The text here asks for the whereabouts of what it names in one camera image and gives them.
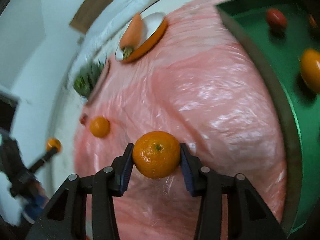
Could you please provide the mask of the red apple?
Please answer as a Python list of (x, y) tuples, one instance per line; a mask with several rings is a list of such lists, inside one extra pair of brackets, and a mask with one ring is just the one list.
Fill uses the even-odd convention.
[(285, 30), (287, 28), (287, 19), (284, 14), (275, 8), (266, 11), (266, 22), (274, 30)]

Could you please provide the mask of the pink plastic sheet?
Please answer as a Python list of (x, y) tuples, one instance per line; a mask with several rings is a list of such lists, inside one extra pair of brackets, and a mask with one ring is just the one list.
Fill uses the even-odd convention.
[(278, 117), (267, 88), (215, 5), (194, 0), (168, 14), (161, 40), (138, 61), (108, 59), (109, 73), (82, 112), (107, 118), (107, 137), (79, 125), (74, 170), (95, 174), (145, 133), (165, 131), (185, 142), (202, 163), (243, 173), (281, 220), (286, 160)]

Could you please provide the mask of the carrot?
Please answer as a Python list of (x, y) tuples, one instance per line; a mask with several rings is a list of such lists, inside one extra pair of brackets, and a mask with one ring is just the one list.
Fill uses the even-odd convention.
[(123, 59), (127, 59), (139, 46), (144, 35), (144, 23), (139, 13), (136, 13), (120, 39), (120, 49)]

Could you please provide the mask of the white black-rimmed plate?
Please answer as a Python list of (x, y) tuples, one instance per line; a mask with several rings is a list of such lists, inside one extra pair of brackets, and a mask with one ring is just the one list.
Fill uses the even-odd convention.
[(110, 69), (109, 60), (106, 59), (104, 68), (99, 76), (99, 79), (98, 79), (97, 83), (95, 84), (95, 87), (93, 88), (93, 90), (92, 90), (92, 92), (86, 102), (87, 106), (91, 105), (95, 101), (95, 98), (100, 93), (100, 90), (102, 89), (104, 82), (107, 79), (109, 69)]

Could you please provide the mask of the wooden headboard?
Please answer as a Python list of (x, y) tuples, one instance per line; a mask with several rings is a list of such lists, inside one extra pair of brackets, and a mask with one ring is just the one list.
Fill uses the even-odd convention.
[(113, 1), (114, 0), (84, 0), (73, 16), (69, 26), (82, 34), (86, 34), (93, 22)]

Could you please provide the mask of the floral bed sheet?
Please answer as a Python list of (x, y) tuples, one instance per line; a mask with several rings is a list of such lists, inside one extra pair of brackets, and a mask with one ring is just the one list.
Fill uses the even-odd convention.
[[(190, 1), (193, 0), (157, 0), (145, 9), (143, 16), (157, 11), (169, 13)], [(49, 135), (57, 136), (63, 143), (62, 154), (54, 158), (46, 172), (50, 194), (53, 194), (64, 179), (74, 172), (72, 144), (78, 125), (78, 118), (82, 110), (82, 103), (83, 100), (80, 99), (80, 96), (76, 95), (73, 89), (62, 85), (48, 128)]]

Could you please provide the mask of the small orange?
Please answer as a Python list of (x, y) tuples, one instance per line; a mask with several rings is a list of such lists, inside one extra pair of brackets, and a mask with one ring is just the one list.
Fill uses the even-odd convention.
[(314, 93), (320, 90), (319, 52), (314, 49), (306, 49), (300, 57), (300, 75)]
[(57, 150), (57, 153), (59, 153), (62, 150), (61, 142), (56, 138), (49, 138), (46, 143), (46, 151), (50, 151), (54, 148)]

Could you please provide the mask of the green metal tray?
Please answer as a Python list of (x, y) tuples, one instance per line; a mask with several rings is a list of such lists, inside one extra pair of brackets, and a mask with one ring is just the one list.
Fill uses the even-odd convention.
[[(271, 29), (266, 11), (280, 10), (285, 30)], [(254, 62), (273, 100), (285, 145), (287, 193), (281, 226), (300, 229), (319, 200), (319, 95), (299, 72), (303, 51), (319, 49), (302, 0), (228, 0), (217, 5), (221, 20)]]

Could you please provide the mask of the orange rimmed white plate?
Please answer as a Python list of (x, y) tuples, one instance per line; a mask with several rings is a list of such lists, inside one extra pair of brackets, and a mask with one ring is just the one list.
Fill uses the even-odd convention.
[(140, 46), (124, 60), (123, 51), (118, 45), (115, 52), (115, 58), (117, 61), (129, 63), (142, 57), (162, 38), (168, 26), (168, 20), (163, 12), (150, 14), (145, 18), (142, 18), (142, 21), (144, 23), (144, 35)]

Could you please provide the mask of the white duvet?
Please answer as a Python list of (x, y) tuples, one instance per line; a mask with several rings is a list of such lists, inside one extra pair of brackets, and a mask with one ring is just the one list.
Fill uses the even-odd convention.
[(114, 0), (98, 15), (90, 26), (80, 51), (68, 73), (66, 86), (71, 87), (80, 68), (91, 61), (95, 54), (136, 12), (144, 11), (158, 0)]

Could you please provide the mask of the green leafy vegetable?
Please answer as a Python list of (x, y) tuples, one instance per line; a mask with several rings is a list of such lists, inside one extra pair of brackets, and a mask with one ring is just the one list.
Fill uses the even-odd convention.
[(73, 88), (80, 96), (89, 98), (104, 66), (105, 65), (99, 61), (98, 63), (89, 62), (81, 67), (73, 82)]

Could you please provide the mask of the small red fruit far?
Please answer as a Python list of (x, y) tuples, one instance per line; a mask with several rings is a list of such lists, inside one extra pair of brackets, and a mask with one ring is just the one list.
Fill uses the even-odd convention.
[(88, 120), (88, 115), (86, 113), (82, 113), (80, 118), (79, 118), (79, 122), (82, 126), (85, 126)]

